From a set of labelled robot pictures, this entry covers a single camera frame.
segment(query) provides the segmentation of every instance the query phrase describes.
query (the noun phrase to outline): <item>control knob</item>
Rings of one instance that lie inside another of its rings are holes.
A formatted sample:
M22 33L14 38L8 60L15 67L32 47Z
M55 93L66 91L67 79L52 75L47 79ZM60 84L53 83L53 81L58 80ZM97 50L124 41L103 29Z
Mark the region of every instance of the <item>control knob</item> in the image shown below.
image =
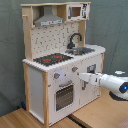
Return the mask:
M55 79L59 78L59 76L60 76L60 74L58 74L58 73L55 73L55 74L54 74L54 78L55 78Z
M75 72L78 68L77 67L73 67L72 71Z

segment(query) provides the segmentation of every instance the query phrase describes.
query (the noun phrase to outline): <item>toy kitchen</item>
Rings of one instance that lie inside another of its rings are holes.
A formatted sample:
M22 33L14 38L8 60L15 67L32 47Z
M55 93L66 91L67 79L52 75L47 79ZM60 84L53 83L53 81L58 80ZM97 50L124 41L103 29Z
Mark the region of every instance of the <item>toy kitchen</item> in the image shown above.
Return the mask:
M26 109L46 128L100 96L78 77L103 68L105 48L85 44L90 4L21 5Z

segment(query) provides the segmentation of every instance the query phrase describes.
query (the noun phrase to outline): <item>oven handle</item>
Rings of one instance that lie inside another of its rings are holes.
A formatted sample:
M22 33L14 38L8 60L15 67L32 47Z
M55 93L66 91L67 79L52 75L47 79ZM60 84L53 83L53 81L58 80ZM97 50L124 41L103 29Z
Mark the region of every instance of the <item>oven handle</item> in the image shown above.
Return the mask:
M59 87L66 87L72 83L72 80L68 81L66 84L61 84Z

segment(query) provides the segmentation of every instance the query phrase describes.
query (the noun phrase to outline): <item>sink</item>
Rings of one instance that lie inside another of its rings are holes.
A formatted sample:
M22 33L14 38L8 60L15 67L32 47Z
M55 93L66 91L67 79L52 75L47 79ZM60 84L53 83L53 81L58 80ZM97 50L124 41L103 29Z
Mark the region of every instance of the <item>sink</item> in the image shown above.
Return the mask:
M94 49L91 48L86 48L86 47L77 47L77 48L73 48L73 49L68 49L65 51L65 53L68 54L72 54L72 55L83 55L83 54L87 54L90 52L94 52Z

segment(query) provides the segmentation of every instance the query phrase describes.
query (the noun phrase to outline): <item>stovetop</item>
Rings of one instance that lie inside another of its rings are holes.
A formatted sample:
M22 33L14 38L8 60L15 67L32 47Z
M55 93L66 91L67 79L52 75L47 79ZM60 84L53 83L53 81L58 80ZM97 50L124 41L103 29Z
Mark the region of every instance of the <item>stovetop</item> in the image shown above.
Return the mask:
M40 58L36 58L34 59L34 62L37 62L39 64L45 65L45 66L50 66L50 65L54 65L56 63L61 63L63 61L67 61L69 59L73 59L73 57L64 55L64 54L60 54L60 53L54 53L54 54L50 54L47 56L43 56Z

